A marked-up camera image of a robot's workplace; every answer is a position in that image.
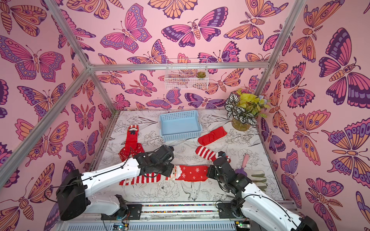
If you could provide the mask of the red white striped sock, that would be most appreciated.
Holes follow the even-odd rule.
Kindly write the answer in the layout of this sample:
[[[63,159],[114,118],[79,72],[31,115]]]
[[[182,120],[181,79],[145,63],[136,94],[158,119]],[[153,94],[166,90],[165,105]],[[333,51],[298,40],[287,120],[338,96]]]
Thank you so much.
[[[196,153],[196,155],[198,155],[198,156],[200,156],[200,157],[202,157],[206,160],[210,160],[212,162],[214,162],[218,158],[224,158],[224,159],[227,160],[228,163],[231,162],[230,157],[227,156],[225,152],[223,152],[223,151],[214,152],[214,151],[208,149],[205,146],[198,146],[195,150],[195,153]]]
[[[123,180],[119,183],[121,186],[135,185],[135,184],[146,184],[146,183],[157,183],[161,180],[168,180],[168,177],[165,177],[159,173],[149,173],[134,178],[129,178]]]

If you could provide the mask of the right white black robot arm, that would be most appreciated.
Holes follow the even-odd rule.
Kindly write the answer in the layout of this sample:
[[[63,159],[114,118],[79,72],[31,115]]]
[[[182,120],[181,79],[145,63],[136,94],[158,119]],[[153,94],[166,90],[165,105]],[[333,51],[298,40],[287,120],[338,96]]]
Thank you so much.
[[[309,216],[289,211],[266,195],[250,178],[236,173],[226,158],[213,161],[207,177],[217,180],[221,189],[234,195],[231,210],[236,217],[244,216],[267,231],[317,231],[316,222]]]

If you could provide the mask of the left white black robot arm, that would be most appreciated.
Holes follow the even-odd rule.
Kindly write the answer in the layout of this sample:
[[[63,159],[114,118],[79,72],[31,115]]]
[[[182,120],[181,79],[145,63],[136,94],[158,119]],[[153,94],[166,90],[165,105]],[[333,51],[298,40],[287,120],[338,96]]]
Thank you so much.
[[[174,148],[162,145],[155,151],[139,153],[114,166],[81,173],[73,170],[67,174],[56,192],[59,216],[62,221],[78,216],[101,214],[103,220],[125,219],[129,209],[121,195],[102,196],[98,192],[121,181],[144,176],[170,177],[174,165]]]

